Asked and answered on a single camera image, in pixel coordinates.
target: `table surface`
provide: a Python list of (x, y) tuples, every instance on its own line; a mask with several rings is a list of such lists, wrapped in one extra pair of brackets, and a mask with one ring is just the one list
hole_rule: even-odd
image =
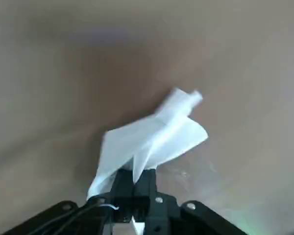
[(159, 190), (294, 233), (294, 0), (0, 0), (0, 233), (82, 204), (102, 134), (175, 86), (202, 92), (209, 139)]

